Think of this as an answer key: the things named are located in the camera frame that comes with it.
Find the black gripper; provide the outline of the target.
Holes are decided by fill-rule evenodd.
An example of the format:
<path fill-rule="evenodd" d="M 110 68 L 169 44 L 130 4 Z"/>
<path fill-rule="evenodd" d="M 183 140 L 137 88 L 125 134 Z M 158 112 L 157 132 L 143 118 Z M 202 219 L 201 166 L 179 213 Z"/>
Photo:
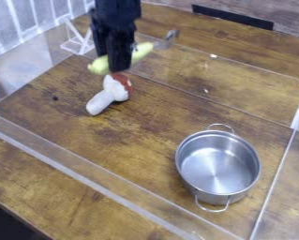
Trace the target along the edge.
<path fill-rule="evenodd" d="M 95 0 L 90 10 L 93 40 L 97 54 L 109 54 L 110 71 L 121 72 L 130 68 L 134 43 L 135 21 L 142 17 L 141 0 Z"/>

